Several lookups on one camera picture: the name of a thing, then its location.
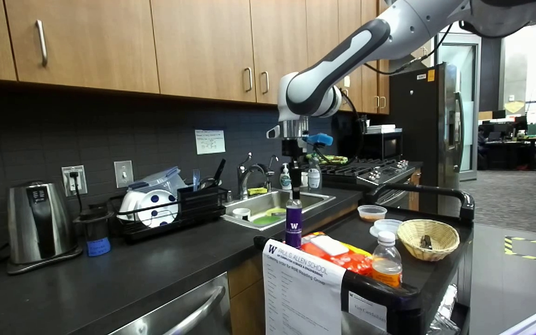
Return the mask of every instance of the faucet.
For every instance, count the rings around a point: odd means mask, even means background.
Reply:
[[[241,200],[248,200],[248,181],[252,172],[260,172],[269,181],[269,170],[263,164],[252,164],[252,153],[248,153],[248,159],[239,164],[237,170],[237,183],[239,183],[239,196]]]

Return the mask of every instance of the microwave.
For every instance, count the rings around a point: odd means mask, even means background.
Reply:
[[[403,129],[392,133],[362,135],[360,159],[401,159],[403,157]]]

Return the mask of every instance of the kitchen counter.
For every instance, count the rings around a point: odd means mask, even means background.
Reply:
[[[304,216],[306,231],[356,211],[358,190]],[[86,256],[8,276],[0,267],[0,334],[109,334],[256,256],[252,231],[224,220],[140,244],[114,241],[109,256]]]

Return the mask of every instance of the wall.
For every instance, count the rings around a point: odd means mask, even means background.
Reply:
[[[0,241],[8,189],[27,181],[62,189],[62,166],[86,166],[85,203],[126,194],[116,189],[114,161],[133,161],[137,181],[172,166],[191,181],[194,168],[213,177],[226,159],[224,185],[237,194],[237,166],[248,151],[265,164],[282,153],[280,142],[265,140],[276,123],[276,107],[0,84]],[[224,129],[228,153],[196,155],[196,129]],[[330,133],[330,122],[312,129]],[[77,200],[68,205],[79,213]]]
[[[483,62],[481,62],[481,109],[479,110],[500,110],[500,69],[501,69],[501,40],[483,38]]]

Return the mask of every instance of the kitchen sink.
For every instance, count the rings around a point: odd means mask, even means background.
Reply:
[[[237,226],[245,226],[248,230],[258,231],[271,230],[286,222],[289,198],[291,198],[289,192],[269,192],[243,202],[232,202],[226,205],[224,220]],[[334,196],[327,194],[302,192],[302,213],[306,215],[334,200],[336,200]],[[235,209],[248,209],[250,218],[248,220],[237,218],[233,215]]]

